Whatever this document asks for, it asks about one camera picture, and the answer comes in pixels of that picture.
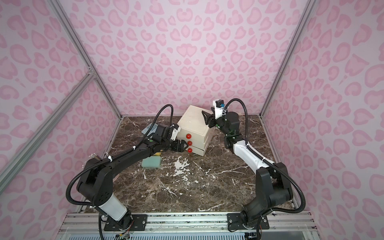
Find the pink leopard print wall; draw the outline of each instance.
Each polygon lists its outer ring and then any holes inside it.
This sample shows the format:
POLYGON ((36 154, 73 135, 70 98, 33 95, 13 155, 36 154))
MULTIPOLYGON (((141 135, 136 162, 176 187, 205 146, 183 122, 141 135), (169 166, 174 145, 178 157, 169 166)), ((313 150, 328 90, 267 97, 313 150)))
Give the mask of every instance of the pink leopard print wall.
MULTIPOLYGON (((91 82, 0 196, 0 239, 48 240, 75 205, 65 198, 89 155, 105 152, 118 120, 91 82)), ((80 194, 73 188, 72 197, 80 194)))
POLYGON ((265 122, 323 240, 384 238, 384 1, 321 0, 265 122))
POLYGON ((123 114, 239 97, 259 113, 307 0, 63 0, 123 114))
POLYGON ((1 1, 0 29, 1 172, 87 70, 44 0, 1 1))

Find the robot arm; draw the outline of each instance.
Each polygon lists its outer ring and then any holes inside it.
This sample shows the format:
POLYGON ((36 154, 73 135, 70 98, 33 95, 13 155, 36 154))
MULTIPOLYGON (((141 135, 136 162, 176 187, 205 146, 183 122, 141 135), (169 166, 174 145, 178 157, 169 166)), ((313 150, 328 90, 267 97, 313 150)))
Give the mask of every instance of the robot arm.
MULTIPOLYGON (((246 144, 239 130, 238 114, 227 113, 223 100, 214 101, 212 111, 213 114, 202 111, 205 124, 220 129, 225 134, 225 147, 243 159, 256 175, 256 197, 242 207, 240 214, 243 225, 253 227, 256 224, 255 220, 260 220, 260 217, 267 214, 269 209, 293 198, 291 182, 287 179, 290 177, 283 163, 272 162, 250 144, 246 144)), ((141 141, 137 147, 133 147, 133 150, 113 158, 109 156, 110 161, 104 159, 100 162, 100 159, 90 159, 86 163, 85 169, 91 170, 84 170, 78 174, 80 176, 77 184, 78 192, 85 196, 96 210, 108 216, 107 223, 113 224, 116 229, 127 229, 132 223, 131 212, 114 196, 113 178, 135 162, 157 152, 169 150, 183 152, 186 150, 187 143, 184 140, 176 139, 179 131, 180 128, 177 124, 172 126, 159 124, 155 133, 141 141)), ((70 198, 70 194, 67 199, 71 203, 75 202, 70 198)), ((304 203, 301 208, 303 210, 305 199, 303 198, 301 202, 304 203)))
MULTIPOLYGON (((113 161, 103 164, 83 174, 77 184, 77 191, 86 197, 98 210, 108 216, 107 222, 116 225, 116 228, 127 229, 131 223, 131 212, 114 196, 113 178, 127 167, 160 151, 183 152, 187 147, 184 140, 177 140, 180 131, 177 124, 164 126, 159 124, 155 133, 134 147, 127 154, 114 157, 113 161)), ((85 169, 100 162, 92 158, 85 169)))
POLYGON ((213 114, 202 111, 205 124, 209 127, 220 129, 225 134, 225 148, 239 156, 256 174, 256 197, 244 205, 241 212, 242 222, 252 227, 254 226, 254 220, 262 213, 293 198, 291 184, 288 179, 276 172, 265 162, 273 164, 287 174, 288 171, 283 163, 274 163, 264 157, 249 143, 245 143, 245 139, 239 130, 240 121, 238 114, 227 112, 223 100, 214 100, 213 105, 211 108, 213 114))

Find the black cable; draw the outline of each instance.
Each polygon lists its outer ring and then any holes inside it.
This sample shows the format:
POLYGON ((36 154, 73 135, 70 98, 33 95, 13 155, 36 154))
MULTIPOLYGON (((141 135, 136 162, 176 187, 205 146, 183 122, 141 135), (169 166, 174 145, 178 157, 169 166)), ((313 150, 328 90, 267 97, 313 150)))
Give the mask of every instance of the black cable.
POLYGON ((260 154, 255 152, 251 148, 251 146, 248 145, 248 112, 247 112, 247 108, 245 107, 245 104, 243 103, 243 101, 238 99, 238 98, 231 99, 226 104, 226 106, 224 107, 224 110, 227 110, 229 104, 232 103, 233 101, 238 101, 243 106, 243 109, 244 109, 244 115, 245 115, 245 145, 247 146, 247 149, 249 151, 251 151, 256 157, 261 159, 262 162, 264 162, 269 167, 273 168, 276 172, 280 173, 283 177, 285 177, 293 185, 293 187, 296 189, 297 193, 300 196, 300 206, 298 208, 296 208, 296 209, 283 209, 283 208, 279 208, 279 207, 273 207, 271 209, 268 209, 267 211, 265 211, 264 213, 262 213, 258 217, 257 223, 256 223, 256 226, 257 226, 256 233, 257 233, 257 239, 259 240, 261 238, 260 223, 261 223, 262 218, 264 218, 266 215, 270 214, 272 211, 279 211, 279 212, 286 212, 286 213, 290 213, 290 214, 297 214, 297 213, 299 213, 299 212, 301 212, 301 211, 303 211, 305 209, 306 201, 305 201, 304 193, 300 189, 299 185, 286 172, 282 171, 281 169, 279 169, 278 167, 276 167, 275 165, 273 165, 272 163, 267 161, 266 158, 262 157, 260 154))
POLYGON ((99 214, 99 234, 100 234, 100 240, 104 240, 104 237, 103 237, 103 232, 102 232, 102 229, 101 229, 101 215, 99 214))
POLYGON ((247 108, 245 107, 244 102, 238 98, 233 98, 233 99, 229 100, 229 102, 225 105, 224 110, 226 111, 228 109, 229 104, 231 104, 234 101, 239 102, 241 104, 241 106, 243 107, 243 110, 244 110, 244 115, 245 115, 245 145, 247 145, 248 144, 248 112, 247 112, 247 108))
MULTIPOLYGON (((138 147, 140 146, 140 144, 142 144, 145 140, 145 138, 147 137, 148 133, 152 130, 153 126, 155 125, 156 121, 157 121, 157 118, 159 117, 159 115, 161 114, 161 112, 166 108, 166 107, 170 107, 170 120, 169 120, 169 125, 171 126, 172 125, 172 117, 173 117, 173 106, 171 104, 167 104, 165 106, 163 106, 160 111, 156 114, 156 117, 155 119, 153 120, 151 126, 149 127, 149 129, 147 130, 147 132, 144 134, 144 136, 142 137, 142 139, 140 140, 140 142, 138 144, 136 144, 135 146, 138 147)), ((134 148, 130 148, 129 150, 125 151, 125 152, 122 152, 116 156, 113 156, 112 159, 115 160, 116 158, 120 158, 130 152, 132 152, 134 150, 134 148)))
MULTIPOLYGON (((140 144, 142 144, 142 142, 144 141, 144 139, 147 137, 148 133, 151 131, 151 129, 153 128, 153 126, 155 125, 156 121, 157 121, 157 118, 159 117, 159 115, 161 114, 161 112, 166 108, 166 107, 170 107, 171 108, 171 113, 170 113, 170 120, 169 120, 169 125, 172 125, 172 117, 173 117, 173 106, 171 104, 167 104, 165 106, 163 106, 160 111, 157 113, 154 121, 152 122, 152 125, 151 127, 148 129, 148 131, 144 134, 144 137, 140 140, 140 142, 137 144, 137 146, 139 146, 140 144)), ((132 152, 134 150, 134 148, 131 148, 129 149, 128 151, 126 152, 123 152, 115 157, 112 157, 112 159, 116 159, 116 158, 119 158, 121 156, 124 156, 125 154, 128 154, 130 152, 132 152)), ((91 202, 81 202, 81 201, 76 201, 74 200, 72 197, 71 197, 71 190, 72 190, 72 187, 74 185, 74 183, 86 172, 90 171, 91 169, 94 169, 94 168, 97 168, 99 167, 100 165, 103 165, 105 163, 109 163, 111 162, 109 159, 106 159, 102 162, 98 162, 96 164, 93 164, 92 166, 84 169, 83 171, 79 172, 72 180, 71 182, 68 184, 68 187, 67 187, 67 190, 65 192, 65 197, 67 198, 68 202, 71 203, 71 204, 75 204, 75 205, 83 205, 83 206, 93 206, 93 204, 91 202)))
POLYGON ((237 231, 237 230, 238 230, 238 229, 236 229, 236 230, 233 230, 233 231, 229 230, 229 226, 230 226, 230 225, 231 225, 231 223, 230 223, 230 224, 228 224, 228 227, 227 227, 229 232, 235 232, 235 231, 237 231))
POLYGON ((72 187, 74 185, 74 183, 86 172, 90 171, 91 169, 94 169, 94 168, 97 168, 103 164, 106 164, 106 163, 109 163, 111 162, 109 159, 106 159, 102 162, 98 162, 96 164, 93 164, 92 166, 90 167, 87 167, 86 169, 84 169, 83 171, 79 172, 71 181, 70 183, 68 184, 68 187, 67 187, 67 190, 65 191, 65 197, 67 198, 68 202, 70 202, 71 204, 75 204, 75 205, 83 205, 83 206, 93 206, 93 204, 91 202, 80 202, 80 201, 76 201, 74 200, 72 197, 71 197, 71 190, 72 190, 72 187))

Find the sponge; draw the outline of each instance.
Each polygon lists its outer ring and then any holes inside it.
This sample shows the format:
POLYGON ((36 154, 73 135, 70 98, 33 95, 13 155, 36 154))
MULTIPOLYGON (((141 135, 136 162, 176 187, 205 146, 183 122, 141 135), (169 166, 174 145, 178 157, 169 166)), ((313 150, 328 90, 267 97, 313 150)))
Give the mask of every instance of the sponge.
POLYGON ((143 168, 159 168, 160 163, 161 163, 160 156, 150 156, 143 159, 143 161, 141 162, 141 166, 143 168))

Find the aluminum frame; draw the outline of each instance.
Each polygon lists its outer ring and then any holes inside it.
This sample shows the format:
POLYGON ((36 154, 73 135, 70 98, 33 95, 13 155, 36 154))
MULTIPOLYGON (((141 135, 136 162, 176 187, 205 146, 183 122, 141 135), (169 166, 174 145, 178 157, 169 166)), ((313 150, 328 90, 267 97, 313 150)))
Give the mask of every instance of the aluminum frame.
POLYGON ((79 84, 70 92, 68 96, 56 107, 55 111, 45 120, 35 131, 34 135, 24 145, 15 157, 10 161, 4 171, 0 174, 0 195, 7 188, 13 178, 21 171, 27 161, 35 153, 35 151, 44 142, 46 137, 51 133, 55 126, 60 122, 63 116, 68 112, 70 107, 75 103, 78 97, 83 93, 88 84, 96 76, 90 71, 84 76, 79 84))
POLYGON ((260 112, 261 117, 263 117, 265 115, 265 113, 266 113, 266 111, 267 111, 267 109, 268 109, 268 107, 272 101, 273 95, 276 92, 276 89, 277 89, 277 87, 278 87, 278 85, 279 85, 279 83, 280 83, 280 81, 284 75, 284 72, 285 72, 294 52, 295 52, 297 45, 300 42, 300 39, 304 33, 306 26, 308 25, 308 22, 312 16, 314 10, 316 9, 318 2, 319 2, 318 0, 308 0, 306 6, 304 8, 303 14, 301 15, 301 18, 299 20, 299 24, 297 25, 297 27, 295 29, 295 33, 292 36, 292 40, 290 41, 290 43, 288 45, 287 51, 286 51, 284 58, 283 58, 280 66, 279 66, 276 77, 275 77, 274 81, 272 82, 271 89, 268 92, 265 103, 261 109, 261 112, 260 112))
POLYGON ((107 148, 105 149, 105 153, 104 153, 104 155, 102 156, 103 158, 104 158, 104 157, 107 157, 107 156, 109 155, 109 151, 111 150, 112 144, 113 144, 113 142, 115 141, 116 135, 117 135, 117 133, 118 133, 118 131, 119 131, 119 129, 120 129, 120 126, 121 126, 121 123, 122 123, 123 119, 124 119, 124 117, 122 117, 122 118, 117 122, 116 127, 115 127, 115 129, 113 130, 113 134, 112 134, 112 137, 111 137, 111 139, 110 139, 110 141, 109 141, 109 144, 108 144, 107 148))
MULTIPOLYGON (((266 127, 265 123, 264 123, 264 120, 261 116, 259 116, 259 119, 260 119, 260 122, 262 123, 262 126, 263 126, 263 129, 264 129, 264 133, 266 135, 266 139, 268 140, 268 143, 269 143, 269 146, 271 147, 271 150, 272 150, 272 154, 273 154, 273 157, 275 158, 275 161, 276 162, 282 162, 281 160, 281 157, 279 155, 279 152, 277 151, 277 148, 274 144, 274 142, 272 141, 272 136, 271 134, 269 133, 268 131, 268 128, 266 127)), ((300 200, 299 200, 299 196, 297 195, 296 191, 293 191, 293 205, 298 208, 300 206, 300 200)))
POLYGON ((99 87, 101 89, 101 92, 106 97, 107 101, 109 102, 109 104, 113 108, 113 110, 114 110, 115 114, 118 116, 118 118, 121 118, 122 115, 121 115, 121 112, 120 112, 119 108, 117 107, 117 105, 116 105, 115 101, 113 100, 111 94, 107 90, 105 84, 101 80, 101 77, 100 77, 96 67, 92 63, 92 60, 89 57, 87 51, 85 50, 85 47, 81 43, 81 39, 78 36, 78 34, 76 33, 76 31, 74 30, 73 25, 72 25, 71 21, 69 20, 66 12, 64 11, 63 6, 61 5, 60 1, 59 0, 47 0, 47 1, 50 4, 51 9, 56 14, 56 16, 57 16, 58 20, 60 21, 61 25, 63 26, 64 30, 66 31, 68 37, 71 39, 74 47, 79 52, 82 60, 88 66, 88 69, 95 73, 96 80, 97 80, 96 82, 99 85, 99 87))
MULTIPOLYGON (((145 231, 137 233, 195 233, 228 232, 227 214, 239 212, 154 212, 147 214, 145 231)), ((317 227, 309 211, 299 214, 275 212, 268 215, 270 231, 316 232, 317 227)), ((238 232, 255 232, 256 230, 238 230, 238 232)), ((58 235, 95 234, 98 233, 98 214, 67 214, 58 235)), ((104 232, 121 233, 121 231, 104 232)))

